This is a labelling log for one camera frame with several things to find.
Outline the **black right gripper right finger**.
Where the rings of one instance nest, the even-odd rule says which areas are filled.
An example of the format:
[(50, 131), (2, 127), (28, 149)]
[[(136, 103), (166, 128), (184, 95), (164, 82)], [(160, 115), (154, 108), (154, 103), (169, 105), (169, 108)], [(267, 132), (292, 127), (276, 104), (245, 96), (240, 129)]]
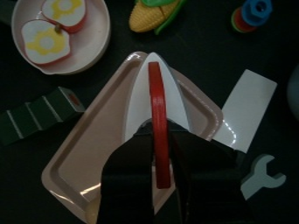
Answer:
[(236, 153), (168, 123), (182, 224), (253, 224), (240, 191)]

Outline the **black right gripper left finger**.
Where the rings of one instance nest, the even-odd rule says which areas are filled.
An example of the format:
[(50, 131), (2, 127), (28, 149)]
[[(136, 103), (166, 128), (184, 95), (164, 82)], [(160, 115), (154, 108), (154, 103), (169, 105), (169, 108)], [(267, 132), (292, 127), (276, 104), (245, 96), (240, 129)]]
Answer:
[(152, 131), (140, 128), (102, 167), (97, 224), (152, 224), (152, 160)]

